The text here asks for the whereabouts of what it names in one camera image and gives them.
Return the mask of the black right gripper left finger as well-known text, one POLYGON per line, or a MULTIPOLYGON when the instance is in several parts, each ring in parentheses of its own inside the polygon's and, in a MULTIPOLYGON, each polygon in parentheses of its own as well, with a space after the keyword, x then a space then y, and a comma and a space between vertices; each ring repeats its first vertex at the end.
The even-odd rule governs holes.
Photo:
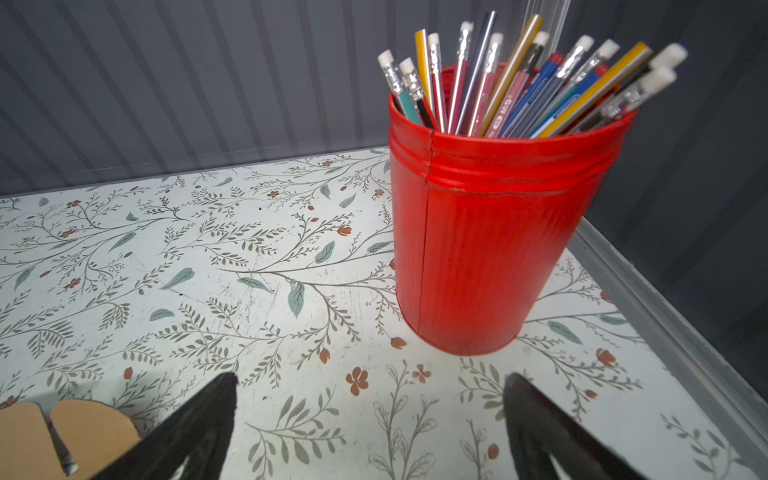
POLYGON ((234 428, 238 378, 221 373, 96 479, 218 479, 234 428))

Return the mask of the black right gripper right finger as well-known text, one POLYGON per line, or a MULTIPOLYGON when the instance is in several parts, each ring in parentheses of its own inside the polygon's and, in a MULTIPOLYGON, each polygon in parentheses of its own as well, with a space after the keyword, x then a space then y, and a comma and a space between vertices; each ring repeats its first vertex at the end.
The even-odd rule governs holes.
POLYGON ((520 479, 641 479, 643 475, 593 437, 519 373, 503 390, 510 451, 520 479))

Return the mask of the brown cardboard box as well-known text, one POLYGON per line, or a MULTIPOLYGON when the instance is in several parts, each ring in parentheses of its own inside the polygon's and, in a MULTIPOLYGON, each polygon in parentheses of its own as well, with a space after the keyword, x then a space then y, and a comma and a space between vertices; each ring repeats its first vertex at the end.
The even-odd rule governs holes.
POLYGON ((67 399, 49 417, 33 402, 1 411, 3 479, 91 479, 140 441, 128 416, 99 402, 67 399))

